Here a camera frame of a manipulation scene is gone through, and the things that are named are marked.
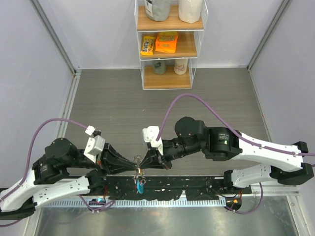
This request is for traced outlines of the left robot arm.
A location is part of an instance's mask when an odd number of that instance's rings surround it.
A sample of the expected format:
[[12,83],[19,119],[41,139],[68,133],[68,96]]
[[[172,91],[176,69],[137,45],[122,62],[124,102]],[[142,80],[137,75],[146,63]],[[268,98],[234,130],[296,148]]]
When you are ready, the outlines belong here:
[[40,207],[75,195],[100,195],[105,177],[134,171],[134,162],[122,157],[101,136],[90,137],[84,149],[66,138],[45,148],[26,177],[0,193],[0,218],[20,220]]

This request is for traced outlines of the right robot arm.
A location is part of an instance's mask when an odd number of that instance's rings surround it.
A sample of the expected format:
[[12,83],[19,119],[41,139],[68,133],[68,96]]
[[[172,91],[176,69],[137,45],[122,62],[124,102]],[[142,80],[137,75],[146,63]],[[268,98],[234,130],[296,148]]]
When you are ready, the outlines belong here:
[[223,189],[229,194],[251,184],[276,180],[282,185],[301,185],[312,179],[313,167],[303,161],[308,152],[305,142],[290,146],[257,140],[226,127],[206,127],[200,120],[183,117],[175,124],[176,138],[158,138],[159,128],[142,130],[148,151],[141,169],[171,169],[172,161],[202,152],[213,161],[249,160],[256,166],[242,170],[228,170],[223,174]]

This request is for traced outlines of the grey-green cup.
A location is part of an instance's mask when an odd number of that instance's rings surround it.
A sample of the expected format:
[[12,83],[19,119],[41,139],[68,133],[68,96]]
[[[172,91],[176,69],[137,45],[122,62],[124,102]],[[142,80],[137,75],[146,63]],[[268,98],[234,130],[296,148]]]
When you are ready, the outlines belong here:
[[166,73],[166,62],[165,60],[154,60],[152,61],[153,72],[158,75]]

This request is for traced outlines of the white cup pink print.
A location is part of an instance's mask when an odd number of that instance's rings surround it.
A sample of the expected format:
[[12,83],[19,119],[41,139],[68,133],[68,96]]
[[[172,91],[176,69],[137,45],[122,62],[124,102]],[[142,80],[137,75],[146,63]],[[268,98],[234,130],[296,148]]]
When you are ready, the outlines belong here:
[[175,59],[174,72],[178,75],[183,75],[187,71],[188,59]]

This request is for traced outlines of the yellow candy box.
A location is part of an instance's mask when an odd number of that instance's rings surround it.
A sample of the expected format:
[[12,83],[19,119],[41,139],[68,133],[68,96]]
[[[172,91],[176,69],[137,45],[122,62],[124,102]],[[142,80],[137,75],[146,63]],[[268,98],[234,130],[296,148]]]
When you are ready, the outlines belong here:
[[140,55],[152,56],[154,54],[155,41],[156,37],[154,36],[144,36]]

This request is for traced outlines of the orange candy box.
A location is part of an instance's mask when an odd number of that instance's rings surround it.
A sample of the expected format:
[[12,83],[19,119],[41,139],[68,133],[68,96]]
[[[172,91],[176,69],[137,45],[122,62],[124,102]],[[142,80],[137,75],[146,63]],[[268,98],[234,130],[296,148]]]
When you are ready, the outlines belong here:
[[159,32],[156,38],[155,50],[162,53],[175,53],[178,36],[177,31]]

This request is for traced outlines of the grey bag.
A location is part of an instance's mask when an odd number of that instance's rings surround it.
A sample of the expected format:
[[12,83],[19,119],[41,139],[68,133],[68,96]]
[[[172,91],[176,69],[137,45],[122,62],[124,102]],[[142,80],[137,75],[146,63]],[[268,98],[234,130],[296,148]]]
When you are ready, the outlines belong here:
[[170,15],[170,0],[145,0],[144,5],[147,17],[153,21],[165,21]]

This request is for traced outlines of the white bag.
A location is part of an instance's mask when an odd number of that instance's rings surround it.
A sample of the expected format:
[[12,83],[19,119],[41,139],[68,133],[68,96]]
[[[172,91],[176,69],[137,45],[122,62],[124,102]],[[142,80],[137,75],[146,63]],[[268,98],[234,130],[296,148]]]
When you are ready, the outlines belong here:
[[179,0],[180,20],[189,24],[199,21],[202,3],[202,0]]

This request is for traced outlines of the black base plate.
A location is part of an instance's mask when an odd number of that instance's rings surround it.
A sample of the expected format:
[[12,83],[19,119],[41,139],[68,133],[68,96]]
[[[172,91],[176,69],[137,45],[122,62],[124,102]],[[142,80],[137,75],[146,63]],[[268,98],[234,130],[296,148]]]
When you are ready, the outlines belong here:
[[250,194],[250,187],[243,190],[227,186],[223,178],[213,176],[147,176],[144,192],[137,192],[134,179],[130,176],[107,176],[100,186],[88,196],[106,196],[111,200],[178,200],[185,192],[189,201],[214,200],[219,196],[233,197],[236,194]]

